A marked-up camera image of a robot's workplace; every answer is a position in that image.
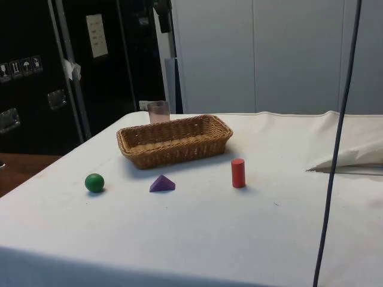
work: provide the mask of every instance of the clear plastic cup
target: clear plastic cup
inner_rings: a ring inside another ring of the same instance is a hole
[[[165,100],[149,103],[148,112],[151,124],[170,121],[169,104]]]

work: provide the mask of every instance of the white tablecloth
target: white tablecloth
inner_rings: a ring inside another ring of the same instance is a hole
[[[137,112],[1,198],[0,286],[310,286],[328,175],[305,170],[332,153],[338,116],[219,117],[234,131],[225,155],[137,170],[115,138],[148,123]],[[342,145],[382,134],[382,117],[346,117]],[[106,192],[87,192],[89,173]],[[175,191],[149,193],[160,174]],[[335,177],[321,286],[382,286],[382,181]]]

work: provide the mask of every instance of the white wall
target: white wall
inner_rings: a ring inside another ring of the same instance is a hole
[[[254,112],[253,0],[173,3],[184,112]]]
[[[355,8],[356,0],[174,0],[185,112],[338,110]],[[349,113],[383,113],[382,8],[363,1]]]
[[[257,111],[338,109],[344,0],[255,0]]]

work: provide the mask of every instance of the warning symbol sticker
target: warning symbol sticker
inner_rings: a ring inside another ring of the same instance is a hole
[[[32,67],[34,69],[34,72],[35,73],[42,72],[43,68],[42,68],[40,56],[33,56],[31,57],[31,59],[32,59]]]
[[[24,76],[29,76],[34,73],[34,69],[32,67],[32,61],[30,58],[21,59],[20,64],[22,66]]]
[[[11,80],[12,76],[8,63],[0,64],[0,83],[5,83]]]
[[[12,78],[17,79],[23,76],[22,67],[19,61],[10,62]]]

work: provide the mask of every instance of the wicker basket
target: wicker basket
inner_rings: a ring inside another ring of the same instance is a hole
[[[117,132],[121,153],[139,169],[179,163],[225,152],[233,131],[214,115],[146,126]]]

